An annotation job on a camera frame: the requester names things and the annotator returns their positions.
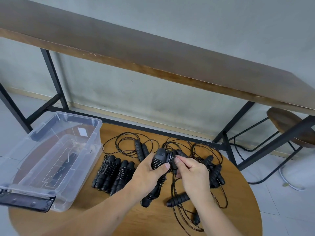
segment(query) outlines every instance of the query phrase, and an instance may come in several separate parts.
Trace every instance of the gray wall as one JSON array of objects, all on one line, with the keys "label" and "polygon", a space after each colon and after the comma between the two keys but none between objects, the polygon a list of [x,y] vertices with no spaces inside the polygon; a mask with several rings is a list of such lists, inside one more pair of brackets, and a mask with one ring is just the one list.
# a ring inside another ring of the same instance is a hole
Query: gray wall
[{"label": "gray wall", "polygon": [[[315,0],[32,1],[285,69],[315,87]],[[246,102],[84,59],[52,57],[68,100],[173,127],[216,135]],[[3,38],[0,80],[55,95],[39,48]],[[255,105],[230,135],[265,118],[268,108]],[[265,122],[239,140],[257,145],[275,131]]]}]

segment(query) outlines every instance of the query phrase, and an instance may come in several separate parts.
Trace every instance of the stool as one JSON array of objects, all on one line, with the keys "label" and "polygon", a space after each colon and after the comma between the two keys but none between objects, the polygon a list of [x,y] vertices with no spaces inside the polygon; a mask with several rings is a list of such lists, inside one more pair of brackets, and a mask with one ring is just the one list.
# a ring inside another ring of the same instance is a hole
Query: stool
[{"label": "stool", "polygon": [[[257,147],[255,147],[254,149],[250,150],[250,149],[246,149],[243,146],[237,145],[235,143],[235,139],[236,137],[238,137],[239,135],[242,135],[243,133],[247,132],[248,130],[254,128],[255,126],[258,126],[259,124],[265,122],[266,120],[270,119],[270,121],[274,124],[274,126],[277,128],[277,132],[275,132],[274,134],[272,134],[270,137],[268,137],[266,140],[264,140],[261,144],[259,144]],[[262,146],[264,143],[266,143],[267,141],[269,141],[270,139],[272,139],[274,136],[276,136],[279,133],[284,133],[287,130],[289,130],[291,127],[295,126],[297,123],[299,123],[302,119],[300,117],[298,117],[297,115],[295,115],[294,113],[284,110],[284,109],[280,109],[280,108],[270,108],[267,111],[267,117],[263,120],[261,120],[260,122],[254,124],[253,126],[245,129],[244,131],[240,132],[239,134],[231,137],[229,139],[230,140],[234,140],[234,143],[231,143],[231,145],[235,146],[235,149],[238,153],[238,155],[241,157],[242,160],[244,160],[241,156],[241,154],[238,152],[237,146],[242,148],[245,151],[248,152],[253,152],[255,150],[257,150],[260,146]],[[293,147],[293,145],[291,144],[291,142],[297,144],[298,146],[300,146],[298,149],[295,149]],[[302,133],[300,133],[297,137],[293,138],[291,140],[291,142],[289,141],[289,145],[292,147],[292,149],[294,150],[294,152],[288,157],[286,158],[275,170],[273,170],[266,178],[264,178],[261,181],[258,182],[249,182],[249,184],[260,184],[262,182],[264,182],[266,179],[268,179],[274,172],[276,172],[278,169],[280,169],[285,163],[287,163],[293,156],[295,156],[303,147],[306,148],[315,148],[315,131],[312,128],[309,128],[305,131],[303,131]]]}]

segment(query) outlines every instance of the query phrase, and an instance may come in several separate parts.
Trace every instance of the plastic storage box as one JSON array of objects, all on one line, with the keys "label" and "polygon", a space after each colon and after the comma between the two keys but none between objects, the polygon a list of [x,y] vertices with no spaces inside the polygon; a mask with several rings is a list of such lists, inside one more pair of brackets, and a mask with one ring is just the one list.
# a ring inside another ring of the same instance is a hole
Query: plastic storage box
[{"label": "plastic storage box", "polygon": [[101,126],[100,119],[55,112],[0,158],[0,204],[69,209],[100,156]]}]

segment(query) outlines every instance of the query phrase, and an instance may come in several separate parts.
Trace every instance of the person's arm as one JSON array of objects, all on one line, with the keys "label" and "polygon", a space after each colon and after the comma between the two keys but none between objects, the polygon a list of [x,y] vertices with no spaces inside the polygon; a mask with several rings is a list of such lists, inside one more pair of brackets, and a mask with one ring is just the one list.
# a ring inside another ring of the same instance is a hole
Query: person's arm
[{"label": "person's arm", "polygon": [[122,190],[44,235],[111,235],[128,211],[153,190],[159,177],[170,168],[165,163],[152,170],[153,156],[149,154],[139,164]]},{"label": "person's arm", "polygon": [[209,172],[204,164],[192,158],[176,156],[174,159],[184,189],[195,206],[203,229],[208,236],[241,236],[232,222],[214,202],[209,188]]}]

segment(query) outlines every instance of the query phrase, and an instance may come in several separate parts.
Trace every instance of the person's left arm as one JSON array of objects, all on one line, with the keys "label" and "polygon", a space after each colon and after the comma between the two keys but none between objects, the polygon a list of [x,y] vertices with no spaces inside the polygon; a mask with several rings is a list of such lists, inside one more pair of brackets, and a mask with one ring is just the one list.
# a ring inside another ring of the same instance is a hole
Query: person's left arm
[{"label": "person's left arm", "polygon": [[44,235],[111,235],[128,211],[153,190],[159,177],[170,168],[165,163],[152,170],[153,156],[149,154],[139,164],[122,190]]}]

